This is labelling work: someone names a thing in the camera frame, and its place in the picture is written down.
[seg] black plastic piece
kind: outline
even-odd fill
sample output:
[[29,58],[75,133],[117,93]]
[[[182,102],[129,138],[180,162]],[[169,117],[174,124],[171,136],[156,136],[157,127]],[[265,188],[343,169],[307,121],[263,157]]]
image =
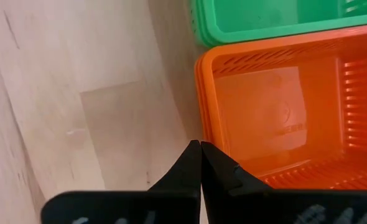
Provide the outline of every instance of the black plastic piece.
[[367,224],[367,191],[274,190],[214,145],[191,141],[147,192],[69,192],[43,208],[43,224]]
[[202,147],[191,141],[147,192],[68,192],[42,209],[43,224],[199,223]]

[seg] light wood surface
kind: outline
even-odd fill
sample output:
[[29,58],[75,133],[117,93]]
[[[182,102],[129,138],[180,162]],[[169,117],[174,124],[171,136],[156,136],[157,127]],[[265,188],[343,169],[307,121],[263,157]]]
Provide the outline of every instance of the light wood surface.
[[186,0],[0,0],[0,223],[38,223],[64,191],[159,180],[202,138],[204,50]]

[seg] stacked baskets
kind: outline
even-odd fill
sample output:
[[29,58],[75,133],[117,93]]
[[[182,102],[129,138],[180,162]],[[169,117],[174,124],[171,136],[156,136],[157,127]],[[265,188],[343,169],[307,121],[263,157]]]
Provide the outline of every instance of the stacked baskets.
[[243,42],[195,66],[204,138],[275,188],[367,189],[367,1],[234,2],[192,1],[201,42]]
[[191,0],[190,12],[209,47],[367,24],[367,0]]

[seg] green plastic basket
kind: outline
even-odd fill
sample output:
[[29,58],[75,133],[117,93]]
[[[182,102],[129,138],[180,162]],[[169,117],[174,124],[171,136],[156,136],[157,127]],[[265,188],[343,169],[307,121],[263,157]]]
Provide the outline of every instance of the green plastic basket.
[[367,24],[367,0],[191,0],[208,47]]

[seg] wood grain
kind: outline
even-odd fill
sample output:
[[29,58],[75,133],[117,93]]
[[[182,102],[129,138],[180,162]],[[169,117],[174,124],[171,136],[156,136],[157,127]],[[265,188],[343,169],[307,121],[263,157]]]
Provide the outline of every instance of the wood grain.
[[0,0],[0,223],[146,190],[201,139],[189,22],[188,1]]
[[38,223],[44,202],[0,74],[0,223]]
[[104,189],[66,43],[49,18],[51,2],[2,3],[0,71],[45,198]]

